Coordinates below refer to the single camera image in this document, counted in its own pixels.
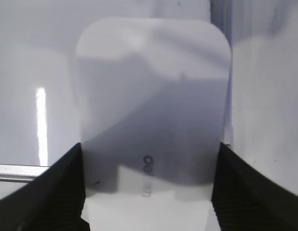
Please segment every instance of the frosted plastic sheet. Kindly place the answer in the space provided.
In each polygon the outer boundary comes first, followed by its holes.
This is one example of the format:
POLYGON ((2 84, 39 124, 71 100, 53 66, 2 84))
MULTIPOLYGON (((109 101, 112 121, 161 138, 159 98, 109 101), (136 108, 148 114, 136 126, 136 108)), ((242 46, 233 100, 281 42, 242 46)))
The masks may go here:
POLYGON ((76 54, 91 227, 204 230, 229 78, 223 34, 200 21, 110 18, 76 54))

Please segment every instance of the white surface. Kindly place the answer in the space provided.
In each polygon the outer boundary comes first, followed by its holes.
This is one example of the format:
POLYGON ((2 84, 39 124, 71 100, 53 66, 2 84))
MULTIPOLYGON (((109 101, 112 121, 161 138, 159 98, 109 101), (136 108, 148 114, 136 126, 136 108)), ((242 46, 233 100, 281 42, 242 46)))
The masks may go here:
POLYGON ((10 195, 16 190, 22 188, 26 183, 3 182, 0 181, 0 199, 10 195))
POLYGON ((91 228, 205 230, 231 58, 223 34, 201 21, 110 18, 76 53, 91 228))
POLYGON ((298 0, 233 0, 234 151, 298 195, 298 0))
POLYGON ((80 141, 73 95, 75 48, 82 32, 107 16, 209 21, 210 4, 0 0, 0 164, 51 165, 80 141), (45 109, 37 91, 45 95, 45 109))

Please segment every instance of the metal bar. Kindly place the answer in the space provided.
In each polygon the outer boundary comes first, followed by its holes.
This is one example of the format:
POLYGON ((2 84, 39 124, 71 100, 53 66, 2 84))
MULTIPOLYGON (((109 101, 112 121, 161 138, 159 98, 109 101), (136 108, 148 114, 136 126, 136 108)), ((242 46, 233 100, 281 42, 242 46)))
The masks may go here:
POLYGON ((49 169, 49 167, 0 165, 0 181, 31 182, 47 169, 49 169))

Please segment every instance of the white backdrop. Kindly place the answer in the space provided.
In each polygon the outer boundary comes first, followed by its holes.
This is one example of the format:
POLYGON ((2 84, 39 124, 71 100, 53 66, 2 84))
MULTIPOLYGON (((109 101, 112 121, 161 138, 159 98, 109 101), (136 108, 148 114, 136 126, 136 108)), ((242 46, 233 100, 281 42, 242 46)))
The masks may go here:
POLYGON ((298 195, 298 0, 232 0, 234 151, 298 195))
POLYGON ((0 0, 0 164, 52 165, 80 141, 76 44, 109 16, 210 21, 210 3, 0 0))

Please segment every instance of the textured black material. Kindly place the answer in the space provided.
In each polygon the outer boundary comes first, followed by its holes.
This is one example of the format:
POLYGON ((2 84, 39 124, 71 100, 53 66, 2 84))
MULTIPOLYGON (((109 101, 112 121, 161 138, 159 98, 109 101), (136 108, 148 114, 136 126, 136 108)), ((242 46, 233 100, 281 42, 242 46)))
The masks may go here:
POLYGON ((221 144, 212 203, 222 231, 298 231, 298 196, 221 144))
POLYGON ((80 231, 85 201, 81 145, 44 174, 0 201, 0 231, 80 231))

